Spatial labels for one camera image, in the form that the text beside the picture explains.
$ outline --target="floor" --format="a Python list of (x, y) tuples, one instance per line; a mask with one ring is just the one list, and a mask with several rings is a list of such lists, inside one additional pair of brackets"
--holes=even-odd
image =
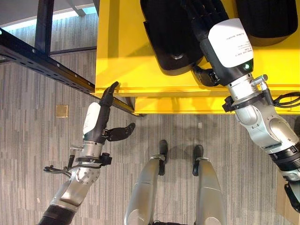
[[(96, 43), (96, 15), (65, 19), (53, 24), (56, 26), (64, 31), (53, 30), (53, 50)], [(33, 31), (18, 32), (30, 42)], [(95, 51), (54, 58), (94, 81)], [(68, 148), (81, 144), (86, 111), (95, 100), (19, 65), (0, 64), (0, 211), (5, 212), (0, 214), (0, 224), (32, 225), (39, 221), (66, 181), (63, 175), (44, 173), (43, 168), (67, 164)], [(55, 107), (60, 104), (69, 105), (66, 119), (55, 117)], [(284, 118), (292, 127), (297, 119)], [(170, 160), (165, 176), (158, 178), (155, 219), (193, 224), (197, 178), (191, 173), (191, 155), (193, 146), (202, 144), (216, 169), (229, 225), (290, 224), (275, 212), (275, 164), (252, 143), (234, 116), (137, 118), (113, 108), (108, 128), (130, 122), (136, 123), (136, 129), (128, 139), (105, 144), (103, 152), (111, 154), (112, 164), (102, 169), (73, 225), (123, 224), (134, 182), (150, 156), (158, 152), (161, 139), (169, 143)]]

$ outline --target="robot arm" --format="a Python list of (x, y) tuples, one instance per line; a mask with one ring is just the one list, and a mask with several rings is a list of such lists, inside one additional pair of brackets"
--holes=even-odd
[[(55, 169), (53, 166), (45, 167), (44, 171), (64, 173), (69, 180), (56, 193), (39, 225), (70, 224), (89, 188), (99, 178), (100, 168), (111, 164), (110, 155), (101, 154), (105, 141), (123, 140), (132, 134), (134, 123), (125, 128), (106, 130), (113, 103), (113, 91), (118, 84), (115, 82), (106, 89), (99, 103), (94, 102), (89, 106), (83, 126), (83, 147), (71, 147), (68, 167), (63, 170)], [(72, 166), (76, 150), (79, 151), (79, 157), (76, 159), (78, 164)]]
[(288, 181), (285, 191), (292, 206), (300, 212), (300, 144), (289, 124), (280, 117), (275, 106), (283, 97), (298, 96), (290, 93), (275, 101), (272, 99), (267, 76), (252, 77), (253, 50), (239, 19), (229, 19), (220, 0), (182, 0), (182, 7), (191, 20), (192, 29), (201, 50), (212, 69), (193, 69), (196, 77), (206, 86), (218, 84), (229, 89), (225, 99), (226, 112), (235, 111), (238, 122), (251, 139), (270, 155)]

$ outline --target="white label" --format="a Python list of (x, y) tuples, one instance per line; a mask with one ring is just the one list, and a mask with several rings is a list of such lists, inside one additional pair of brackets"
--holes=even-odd
[(240, 19), (217, 23), (208, 39), (224, 67), (235, 67), (253, 59), (253, 49)]
[(93, 102), (92, 104), (90, 104), (83, 125), (83, 134), (86, 134), (87, 132), (94, 129), (98, 120), (100, 107), (101, 106), (97, 102)]

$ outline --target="bolt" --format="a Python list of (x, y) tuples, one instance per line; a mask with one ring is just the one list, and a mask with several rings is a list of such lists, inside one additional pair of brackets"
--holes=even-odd
[(268, 80), (268, 76), (264, 74), (252, 80), (250, 84), (251, 86), (256, 86), (262, 82), (266, 82), (267, 80)]
[(70, 151), (81, 151), (83, 149), (83, 147), (79, 147), (79, 146), (75, 146), (75, 145), (71, 145), (70, 147)]

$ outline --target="yellow table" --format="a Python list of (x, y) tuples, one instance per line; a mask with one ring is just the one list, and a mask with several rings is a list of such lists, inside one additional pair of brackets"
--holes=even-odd
[[(223, 0), (230, 18), (233, 0)], [(159, 69), (143, 26), (140, 1), (102, 0), (97, 41), (96, 92), (119, 81), (115, 96), (135, 97), (136, 113), (224, 113), (227, 88), (201, 85), (191, 72), (169, 76)], [(205, 60), (200, 63), (209, 68)], [(285, 41), (254, 47), (254, 77), (268, 74), (273, 97), (300, 90), (300, 29)], [(298, 107), (279, 113), (300, 114)]]

